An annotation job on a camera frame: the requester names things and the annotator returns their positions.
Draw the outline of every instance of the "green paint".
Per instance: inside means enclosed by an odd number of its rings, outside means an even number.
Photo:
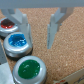
[[[21,78],[32,79],[39,74],[40,64],[35,60],[24,61],[18,69],[18,74]]]

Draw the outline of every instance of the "blue paint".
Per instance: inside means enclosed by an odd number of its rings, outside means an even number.
[[[10,36],[8,42],[13,47],[22,47],[27,43],[24,34],[13,34]]]

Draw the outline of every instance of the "corkboard surface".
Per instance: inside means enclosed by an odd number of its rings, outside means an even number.
[[[47,67],[46,84],[60,80],[84,68],[84,8],[75,8],[66,19],[51,49],[47,49],[47,24],[57,8],[20,9],[27,14],[33,38],[33,56],[42,59]],[[8,59],[11,71],[15,61]]]

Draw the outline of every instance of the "brown speckled surface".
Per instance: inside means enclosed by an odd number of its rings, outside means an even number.
[[[84,8],[75,8],[62,23],[53,46],[47,49],[47,24],[57,8],[20,9],[27,14],[33,37],[33,56],[42,59],[47,67],[46,84],[60,80],[84,68]],[[15,61],[8,59],[11,71]]]

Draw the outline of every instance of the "paint pot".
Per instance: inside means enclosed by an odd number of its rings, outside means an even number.
[[[44,84],[46,81],[45,63],[36,56],[26,56],[17,61],[13,69],[15,84]]]
[[[9,34],[3,42],[3,46],[6,55],[10,58],[16,59],[25,55],[30,55],[33,49],[30,48],[29,44],[26,42],[24,34],[21,32],[14,32]]]
[[[14,24],[8,18],[3,18],[0,20],[0,36],[5,38],[10,33],[18,31],[17,24]]]

